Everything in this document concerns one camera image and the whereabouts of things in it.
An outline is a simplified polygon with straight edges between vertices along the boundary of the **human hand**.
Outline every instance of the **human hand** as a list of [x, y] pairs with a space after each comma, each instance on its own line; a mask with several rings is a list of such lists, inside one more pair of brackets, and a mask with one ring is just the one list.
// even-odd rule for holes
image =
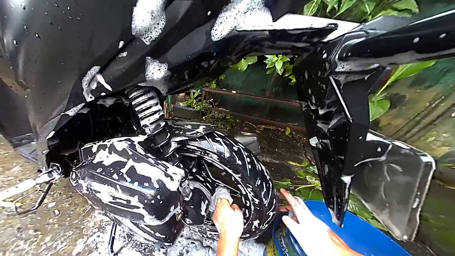
[[243, 213], [236, 204], [229, 205], [226, 199], [218, 199], [213, 222], [220, 237], [229, 240], [239, 240], [243, 232]]
[[284, 189], [280, 192], [289, 203], [287, 206], [280, 207], [280, 211], [294, 213], [292, 218], [283, 216], [283, 222], [308, 256], [360, 256], [349, 248], [329, 226], [314, 216], [301, 198], [292, 196]]

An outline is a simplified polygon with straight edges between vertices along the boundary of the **motorcycle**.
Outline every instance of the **motorcycle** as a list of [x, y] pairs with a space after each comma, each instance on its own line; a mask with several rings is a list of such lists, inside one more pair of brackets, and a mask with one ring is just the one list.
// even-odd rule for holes
[[1, 133], [42, 173], [0, 200], [47, 184], [29, 212], [69, 177], [114, 221], [113, 234], [124, 225], [165, 248], [184, 225], [218, 238], [208, 209], [225, 187], [244, 215], [241, 239], [255, 238], [277, 208], [267, 169], [214, 126], [167, 120], [162, 106], [245, 56], [293, 54], [301, 56], [297, 93], [334, 222], [342, 225], [352, 187], [395, 237], [412, 240], [435, 162], [369, 130], [368, 94], [389, 66], [455, 55], [454, 14], [357, 24], [296, 14], [304, 4], [3, 1], [0, 95], [9, 110]]

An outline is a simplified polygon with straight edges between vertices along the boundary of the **cleaning cloth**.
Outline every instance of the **cleaning cloth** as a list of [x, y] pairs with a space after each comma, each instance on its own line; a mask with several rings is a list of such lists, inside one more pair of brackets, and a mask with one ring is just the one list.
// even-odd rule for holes
[[214, 212], [215, 208], [217, 207], [217, 201], [218, 199], [226, 199], [229, 201], [229, 204], [232, 204], [232, 197], [231, 194], [229, 193], [229, 190], [225, 187], [217, 187], [215, 190], [215, 193], [212, 196], [212, 200], [210, 201], [210, 207], [208, 208], [209, 211]]

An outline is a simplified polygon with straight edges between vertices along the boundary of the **kickstand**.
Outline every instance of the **kickstand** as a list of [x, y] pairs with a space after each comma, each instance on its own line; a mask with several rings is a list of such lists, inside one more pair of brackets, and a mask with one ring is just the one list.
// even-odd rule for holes
[[111, 228], [111, 237], [109, 238], [109, 256], [117, 256], [117, 253], [114, 252], [114, 241], [115, 241], [115, 232], [117, 231], [117, 224], [113, 223]]

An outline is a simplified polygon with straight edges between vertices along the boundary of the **transmission cover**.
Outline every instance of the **transmission cover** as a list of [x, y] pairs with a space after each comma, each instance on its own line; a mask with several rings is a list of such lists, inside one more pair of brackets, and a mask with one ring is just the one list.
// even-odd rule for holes
[[85, 145], [80, 149], [83, 163], [72, 172], [71, 182], [95, 208], [116, 216], [116, 222], [128, 220], [126, 226], [147, 231], [142, 235], [146, 240], [168, 245], [182, 227], [184, 171], [145, 152], [138, 144], [144, 139], [139, 135]]

